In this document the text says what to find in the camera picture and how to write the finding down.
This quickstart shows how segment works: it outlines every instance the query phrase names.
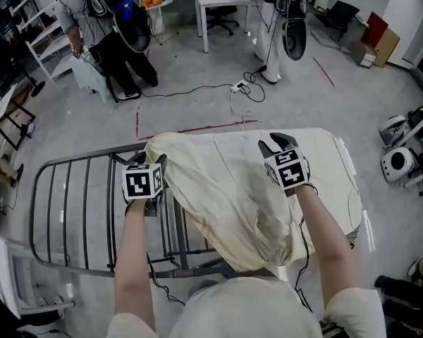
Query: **power strip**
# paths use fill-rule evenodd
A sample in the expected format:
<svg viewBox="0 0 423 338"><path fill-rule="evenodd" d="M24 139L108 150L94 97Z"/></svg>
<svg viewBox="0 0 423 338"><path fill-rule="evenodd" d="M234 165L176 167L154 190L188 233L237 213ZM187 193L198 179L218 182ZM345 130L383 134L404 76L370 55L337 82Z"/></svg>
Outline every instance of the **power strip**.
<svg viewBox="0 0 423 338"><path fill-rule="evenodd" d="M233 92L233 93L239 92L243 86L246 87L247 86L247 82L244 81L244 80L240 80L236 84L232 85L231 92Z"/></svg>

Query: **office chair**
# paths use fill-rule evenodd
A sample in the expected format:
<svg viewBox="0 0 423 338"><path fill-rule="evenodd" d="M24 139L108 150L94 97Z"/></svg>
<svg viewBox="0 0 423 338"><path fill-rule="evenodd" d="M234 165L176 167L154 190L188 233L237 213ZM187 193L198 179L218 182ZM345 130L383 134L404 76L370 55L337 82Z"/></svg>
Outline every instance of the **office chair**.
<svg viewBox="0 0 423 338"><path fill-rule="evenodd" d="M325 11L318 7L317 19L320 20L324 26L341 31L338 41L341 40L343 34L348 30L348 24L351 19L360 11L360 9L342 1L337 1L331 9Z"/></svg>
<svg viewBox="0 0 423 338"><path fill-rule="evenodd" d="M221 26L228 31L230 36L233 35L233 31L226 25L235 24L236 27L239 27L240 24L236 20L226 20L223 19L224 16L236 13L238 11L236 6L220 6L218 8L206 8L205 13L207 16L212 16L214 19L208 21L209 25L207 30L210 30L213 26Z"/></svg>

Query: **black and white marker cube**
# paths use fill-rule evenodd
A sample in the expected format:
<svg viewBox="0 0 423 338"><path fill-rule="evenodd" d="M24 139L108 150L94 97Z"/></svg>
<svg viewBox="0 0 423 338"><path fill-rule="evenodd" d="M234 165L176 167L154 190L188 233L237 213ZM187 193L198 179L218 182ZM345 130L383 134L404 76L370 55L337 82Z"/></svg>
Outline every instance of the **black and white marker cube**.
<svg viewBox="0 0 423 338"><path fill-rule="evenodd" d="M264 163L271 180L283 190L308 182L306 162L299 148L270 156Z"/></svg>
<svg viewBox="0 0 423 338"><path fill-rule="evenodd" d="M122 172L125 199L154 198L163 189L161 164L130 165Z"/></svg>

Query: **gray concrete floor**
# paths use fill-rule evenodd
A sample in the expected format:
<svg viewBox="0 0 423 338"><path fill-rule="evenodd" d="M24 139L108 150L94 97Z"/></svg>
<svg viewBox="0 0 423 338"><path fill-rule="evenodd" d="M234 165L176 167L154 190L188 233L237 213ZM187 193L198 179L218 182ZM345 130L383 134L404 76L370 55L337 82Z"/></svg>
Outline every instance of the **gray concrete floor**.
<svg viewBox="0 0 423 338"><path fill-rule="evenodd" d="M215 27L209 34L209 54L202 52L202 39L197 37L195 26L184 27L180 34L163 46L153 44L149 59L159 74L159 86L147 88L145 94L170 94L185 92L199 85L234 84L243 78L245 71L255 71L260 62L254 56L253 38L257 36L257 17L253 16L250 36L243 33L243 24L229 37L227 32ZM335 88L324 76L313 58L323 66L333 80ZM40 72L35 72L43 80ZM256 104L237 94L233 99L235 111L252 110L250 119L259 123L248 124L249 129L288 129L322 127L337 137L343 138L352 156L357 171L357 183L364 209L371 220L375 249L369 249L367 231L362 221L355 253L360 260L363 287L372 287L377 275L405 277L414 257L423 256L423 197L417 189L403 189L388 184L379 167L382 141L378 126L388 117L423 105L423 94L410 75L397 68L357 67L349 56L317 44L308 35L307 50L298 62L287 62L286 74L280 82L271 86L262 78L266 100ZM42 92L27 104L37 115L36 130L32 139L26 139L13 155L13 165L25 164L18 188L16 208L0 219L0 230L8 237L27 241L28 209L32 181L38 168L50 159L71 156L97 149L132 144L142 137L173 132L206 125L225 125L240 120L229 109L227 87L200 89L186 95L171 97L142 97L137 101L115 104L102 100L89 91L80 91L72 74L57 80L54 86L47 83ZM252 96L261 97L259 88L252 88ZM241 130L242 125L223 127L203 132ZM104 187L100 178L106 161L99 164L90 181L88 214L100 217L104 214ZM53 212L59 214L62 205L64 168L56 174ZM69 216L80 216L81 205L76 197L82 189L82 176L73 172L70 182ZM13 203L15 191L5 191L8 202ZM121 212L123 202L116 198ZM116 218L121 227L122 214ZM52 228L55 244L61 234L61 224ZM43 242L45 228L36 226L37 241ZM92 255L97 261L106 260L104 219L88 227ZM73 259L81 257L78 252L78 232L75 226L69 231L70 254ZM148 241L153 242L148 227ZM294 281L304 261L288 267L290 280ZM72 337L104 337L113 315L114 292L111 278L72 275L56 270L36 267L38 282L52 292L62 294L65 299L73 295L76 307L68 309L64 320L56 323ZM162 280L171 288L171 293L185 300L188 289L198 279ZM320 316L323 306L321 290L314 256L300 285L314 312ZM169 303L163 291L153 287L154 309L157 331L167 337L182 307ZM45 327L32 329L46 332Z"/></svg>

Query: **white pants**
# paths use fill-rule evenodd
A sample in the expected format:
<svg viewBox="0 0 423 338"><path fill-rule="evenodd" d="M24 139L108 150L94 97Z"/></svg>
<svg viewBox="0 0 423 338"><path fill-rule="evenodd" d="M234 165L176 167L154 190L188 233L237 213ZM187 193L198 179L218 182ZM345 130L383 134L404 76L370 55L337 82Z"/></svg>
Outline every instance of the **white pants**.
<svg viewBox="0 0 423 338"><path fill-rule="evenodd" d="M255 55L263 60L266 70L263 76L270 82L277 82L279 61L286 61L287 54L282 42L282 24L286 19L279 15L274 4L264 2L261 10L259 33L255 45Z"/></svg>

